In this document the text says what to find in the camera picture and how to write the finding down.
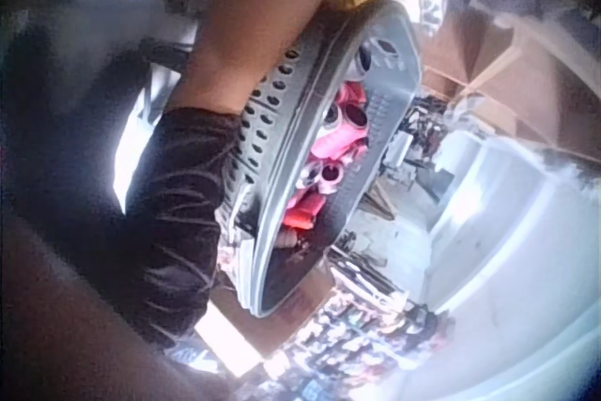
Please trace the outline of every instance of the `person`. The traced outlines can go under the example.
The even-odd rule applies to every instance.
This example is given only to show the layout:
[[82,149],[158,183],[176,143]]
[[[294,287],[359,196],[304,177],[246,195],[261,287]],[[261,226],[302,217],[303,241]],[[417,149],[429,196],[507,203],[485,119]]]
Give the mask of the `person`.
[[[14,194],[16,213],[29,212],[31,224],[41,224],[44,229],[43,238],[53,235],[48,225],[53,222],[66,241],[80,236],[87,239],[85,246],[90,249],[113,248],[105,250],[105,257],[100,259],[88,258],[80,249],[82,273],[87,277],[85,265],[95,266],[100,261],[102,271],[88,280],[156,347],[172,347],[206,311],[221,233],[214,211],[223,202],[223,163],[235,144],[240,114],[255,85],[274,67],[320,2],[212,0],[185,73],[140,159],[125,216],[112,213],[100,224],[100,208],[85,212],[85,206],[104,202],[103,198],[98,200],[98,193],[106,192],[106,187],[88,197],[82,194],[84,201],[77,210],[72,207],[75,203],[65,202],[60,196],[41,208],[35,196],[20,197],[18,190]],[[86,143],[85,134],[94,134],[102,126],[94,120],[86,122],[85,127],[81,123],[77,136],[69,136],[69,143],[80,139]],[[10,137],[7,144],[10,150]],[[87,144],[76,156],[86,155],[91,148]],[[64,151],[57,151],[59,154],[65,158]],[[66,158],[70,168],[75,168],[75,158]],[[51,164],[58,167],[56,161]],[[88,175],[93,177],[93,173],[92,168]],[[70,185],[74,191],[80,188],[85,192],[85,187]],[[52,187],[45,185],[39,191],[40,197],[46,195],[46,190]],[[28,202],[30,207],[23,208]],[[52,218],[60,218],[62,208],[71,209],[72,222],[64,221],[65,217]],[[36,215],[46,215],[45,220]],[[27,213],[22,216],[29,220]],[[74,224],[81,222],[82,216],[90,220],[77,228]],[[60,252],[60,240],[58,243],[53,244]]]

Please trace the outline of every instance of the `black sleeve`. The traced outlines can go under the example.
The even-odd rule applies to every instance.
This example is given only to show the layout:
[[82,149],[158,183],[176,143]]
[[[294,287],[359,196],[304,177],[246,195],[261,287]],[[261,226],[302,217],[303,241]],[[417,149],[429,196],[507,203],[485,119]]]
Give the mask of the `black sleeve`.
[[161,119],[131,181],[127,319],[160,347],[189,333],[207,310],[220,236],[214,212],[238,129],[238,116],[174,110]]

